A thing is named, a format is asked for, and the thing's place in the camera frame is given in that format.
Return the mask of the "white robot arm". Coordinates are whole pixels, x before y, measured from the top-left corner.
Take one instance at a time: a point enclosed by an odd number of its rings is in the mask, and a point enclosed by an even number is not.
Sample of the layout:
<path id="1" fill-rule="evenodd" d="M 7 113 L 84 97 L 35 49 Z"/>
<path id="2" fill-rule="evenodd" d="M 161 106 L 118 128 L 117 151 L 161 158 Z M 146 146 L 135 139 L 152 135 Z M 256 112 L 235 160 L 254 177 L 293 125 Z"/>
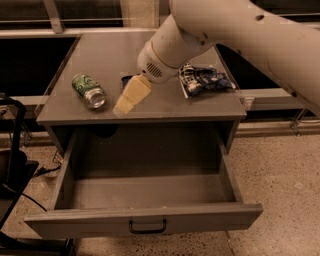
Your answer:
<path id="1" fill-rule="evenodd" d="M 314 114 L 320 114 L 320 32 L 250 0 L 170 0 L 171 14 L 141 50 L 114 113 L 130 112 L 153 83 L 176 75 L 216 44 L 237 52 Z"/>

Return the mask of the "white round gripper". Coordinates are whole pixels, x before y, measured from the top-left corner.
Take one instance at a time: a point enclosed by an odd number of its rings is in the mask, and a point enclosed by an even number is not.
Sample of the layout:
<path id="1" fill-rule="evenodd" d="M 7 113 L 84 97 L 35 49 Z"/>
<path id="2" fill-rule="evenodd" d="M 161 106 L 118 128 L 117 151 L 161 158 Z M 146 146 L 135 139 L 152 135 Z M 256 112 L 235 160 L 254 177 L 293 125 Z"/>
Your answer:
<path id="1" fill-rule="evenodd" d="M 148 41 L 139 53 L 137 68 L 142 74 L 137 75 L 137 78 L 133 78 L 128 83 L 113 108 L 113 113 L 118 117 L 128 114 L 150 94 L 151 82 L 164 83 L 175 76 L 178 71 L 177 68 L 169 67 L 157 57 L 151 41 Z"/>

